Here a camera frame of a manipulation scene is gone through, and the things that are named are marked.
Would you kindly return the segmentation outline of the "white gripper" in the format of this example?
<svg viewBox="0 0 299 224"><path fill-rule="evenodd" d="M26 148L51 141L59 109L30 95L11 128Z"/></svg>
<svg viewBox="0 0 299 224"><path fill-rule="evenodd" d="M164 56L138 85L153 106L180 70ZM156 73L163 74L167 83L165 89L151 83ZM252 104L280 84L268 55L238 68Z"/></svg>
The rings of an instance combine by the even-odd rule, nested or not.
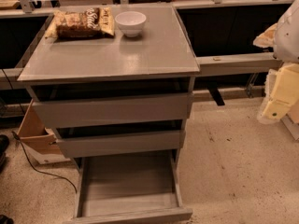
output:
<svg viewBox="0 0 299 224"><path fill-rule="evenodd" d="M262 124L280 121L299 100L299 64L284 63L270 69L265 81L265 97L257 120Z"/></svg>

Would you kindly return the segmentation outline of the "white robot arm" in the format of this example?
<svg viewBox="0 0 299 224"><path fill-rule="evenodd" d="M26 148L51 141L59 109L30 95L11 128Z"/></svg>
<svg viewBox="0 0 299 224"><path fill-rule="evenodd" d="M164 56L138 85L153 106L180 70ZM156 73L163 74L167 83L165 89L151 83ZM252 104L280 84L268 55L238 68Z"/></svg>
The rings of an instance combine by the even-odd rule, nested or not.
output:
<svg viewBox="0 0 299 224"><path fill-rule="evenodd" d="M262 124L272 124L299 100L299 0L294 0L277 23L258 35L253 45L272 48L273 57L282 61L277 71L268 72L265 97L257 116Z"/></svg>

